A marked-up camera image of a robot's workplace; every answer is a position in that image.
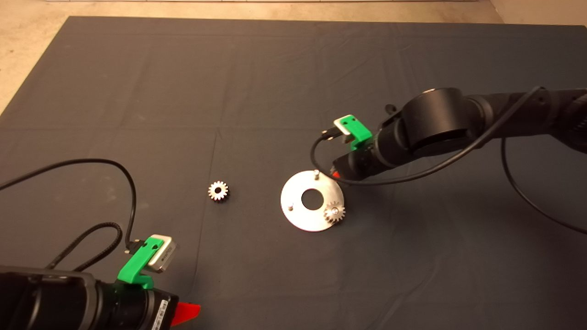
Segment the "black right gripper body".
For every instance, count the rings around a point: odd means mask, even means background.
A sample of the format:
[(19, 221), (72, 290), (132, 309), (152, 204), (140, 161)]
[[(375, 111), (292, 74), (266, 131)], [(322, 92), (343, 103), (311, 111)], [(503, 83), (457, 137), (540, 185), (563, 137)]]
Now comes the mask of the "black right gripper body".
[(338, 171), (341, 179), (363, 181), (369, 177), (396, 169), (390, 163), (390, 151), (399, 146), (396, 138), (377, 135), (374, 142), (365, 144), (355, 151), (349, 152), (332, 161), (332, 171)]

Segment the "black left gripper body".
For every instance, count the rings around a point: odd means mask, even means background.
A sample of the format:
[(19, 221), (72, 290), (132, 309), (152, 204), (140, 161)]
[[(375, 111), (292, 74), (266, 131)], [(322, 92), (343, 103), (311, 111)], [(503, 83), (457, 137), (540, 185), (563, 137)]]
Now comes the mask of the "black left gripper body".
[(114, 330), (169, 330), (172, 327), (179, 303), (177, 295), (123, 282), (116, 282), (114, 288)]

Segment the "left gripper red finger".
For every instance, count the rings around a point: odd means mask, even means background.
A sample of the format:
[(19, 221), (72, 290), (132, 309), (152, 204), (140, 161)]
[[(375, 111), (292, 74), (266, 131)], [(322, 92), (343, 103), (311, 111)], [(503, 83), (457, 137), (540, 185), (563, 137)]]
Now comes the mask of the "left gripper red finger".
[(174, 326), (184, 324), (194, 318), (198, 317), (201, 311), (201, 305), (178, 302), (174, 313)]

